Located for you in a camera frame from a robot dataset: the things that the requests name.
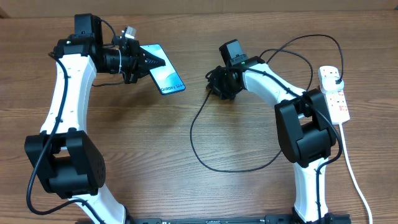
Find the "Samsung Galaxy smartphone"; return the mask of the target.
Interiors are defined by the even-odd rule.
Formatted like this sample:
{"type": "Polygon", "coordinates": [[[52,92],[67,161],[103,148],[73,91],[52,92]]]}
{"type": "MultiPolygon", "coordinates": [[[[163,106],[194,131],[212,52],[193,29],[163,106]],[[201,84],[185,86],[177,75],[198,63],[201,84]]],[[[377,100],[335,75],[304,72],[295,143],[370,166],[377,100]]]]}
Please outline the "Samsung Galaxy smartphone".
{"type": "Polygon", "coordinates": [[[165,65],[150,70],[150,75],[161,95],[170,95],[185,90],[185,85],[159,44],[142,45],[142,49],[161,58],[165,65]]]}

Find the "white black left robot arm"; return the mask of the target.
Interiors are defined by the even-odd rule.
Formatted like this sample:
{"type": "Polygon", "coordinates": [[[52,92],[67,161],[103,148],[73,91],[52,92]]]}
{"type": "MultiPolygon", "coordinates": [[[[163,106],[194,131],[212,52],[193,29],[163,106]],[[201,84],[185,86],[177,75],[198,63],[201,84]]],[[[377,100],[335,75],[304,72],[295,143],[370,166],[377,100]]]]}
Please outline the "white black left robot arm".
{"type": "Polygon", "coordinates": [[[120,73],[130,84],[153,69],[166,71],[170,62],[158,50],[142,47],[130,27],[105,44],[100,17],[77,14],[74,21],[74,33],[49,54],[57,78],[47,118],[40,133],[25,140],[34,168],[29,187],[39,180],[46,192],[58,195],[64,206],[77,204],[93,223],[132,223],[106,186],[104,158],[87,134],[90,91],[98,73],[120,73]]]}

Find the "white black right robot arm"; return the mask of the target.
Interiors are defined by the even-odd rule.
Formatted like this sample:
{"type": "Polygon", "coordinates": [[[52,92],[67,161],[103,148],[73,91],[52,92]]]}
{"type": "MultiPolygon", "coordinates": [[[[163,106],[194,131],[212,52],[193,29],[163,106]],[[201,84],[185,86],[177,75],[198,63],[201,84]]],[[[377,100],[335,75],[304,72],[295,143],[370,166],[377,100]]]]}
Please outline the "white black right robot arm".
{"type": "Polygon", "coordinates": [[[206,76],[207,88],[222,100],[232,100],[247,90],[274,108],[280,149],[294,167],[293,220],[331,223],[325,202],[325,168],[338,136],[322,94],[290,84],[258,56],[249,58],[236,39],[224,43],[219,51],[225,66],[206,76]]]}

